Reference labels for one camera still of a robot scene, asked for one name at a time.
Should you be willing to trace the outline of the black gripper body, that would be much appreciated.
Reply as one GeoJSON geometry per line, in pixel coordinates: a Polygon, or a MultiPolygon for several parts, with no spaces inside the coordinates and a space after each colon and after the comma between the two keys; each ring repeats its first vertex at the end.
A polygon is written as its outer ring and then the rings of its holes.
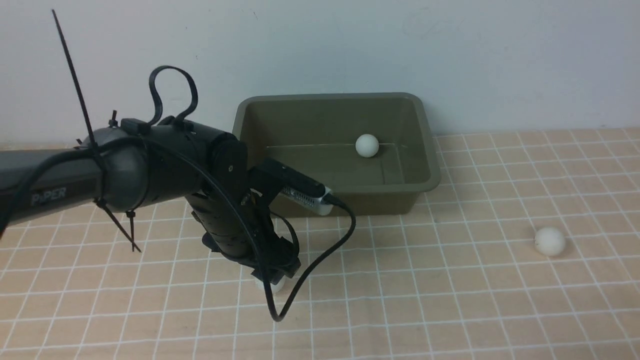
{"type": "Polygon", "coordinates": [[[249,203],[241,209],[252,236],[220,196],[195,193],[192,216],[205,230],[202,244],[211,252],[252,269],[256,280],[266,278],[276,285],[284,277],[291,279],[301,267],[297,236],[288,240],[278,235],[265,207],[249,203]]]}

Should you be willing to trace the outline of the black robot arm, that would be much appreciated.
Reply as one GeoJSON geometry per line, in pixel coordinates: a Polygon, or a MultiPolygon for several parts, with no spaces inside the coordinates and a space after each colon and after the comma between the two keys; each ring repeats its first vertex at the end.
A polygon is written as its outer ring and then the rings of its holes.
{"type": "Polygon", "coordinates": [[[1,229],[94,202],[114,217],[185,198],[202,243],[275,284],[300,268],[297,240],[276,234],[273,161],[250,166],[234,135],[190,121],[98,129],[71,149],[1,153],[1,229]]]}

